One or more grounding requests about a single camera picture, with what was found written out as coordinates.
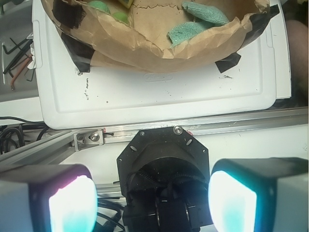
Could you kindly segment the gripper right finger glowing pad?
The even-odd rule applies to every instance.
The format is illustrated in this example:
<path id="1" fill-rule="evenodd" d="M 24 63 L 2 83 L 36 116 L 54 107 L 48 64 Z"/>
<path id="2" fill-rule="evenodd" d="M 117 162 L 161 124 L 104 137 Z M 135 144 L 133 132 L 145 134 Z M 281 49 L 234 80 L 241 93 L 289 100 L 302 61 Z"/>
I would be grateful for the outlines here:
<path id="1" fill-rule="evenodd" d="M 220 159 L 212 169 L 208 199 L 219 232 L 307 232 L 309 161 Z"/>

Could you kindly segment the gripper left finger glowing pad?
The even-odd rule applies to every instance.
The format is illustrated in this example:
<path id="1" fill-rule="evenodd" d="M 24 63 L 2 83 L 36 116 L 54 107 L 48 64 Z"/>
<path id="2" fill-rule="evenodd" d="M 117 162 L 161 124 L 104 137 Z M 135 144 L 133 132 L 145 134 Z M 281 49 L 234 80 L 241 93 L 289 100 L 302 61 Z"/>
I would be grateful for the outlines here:
<path id="1" fill-rule="evenodd" d="M 91 232 L 97 190 L 81 164 L 2 165 L 2 232 Z"/>

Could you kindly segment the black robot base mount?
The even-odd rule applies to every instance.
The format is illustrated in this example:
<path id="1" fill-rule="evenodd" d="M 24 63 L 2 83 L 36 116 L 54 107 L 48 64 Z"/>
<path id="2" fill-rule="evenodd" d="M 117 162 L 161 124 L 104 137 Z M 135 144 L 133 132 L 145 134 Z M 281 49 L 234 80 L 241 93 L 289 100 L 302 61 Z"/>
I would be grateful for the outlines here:
<path id="1" fill-rule="evenodd" d="M 198 232 L 212 224 L 208 149 L 182 127 L 139 131 L 117 168 L 127 232 Z"/>

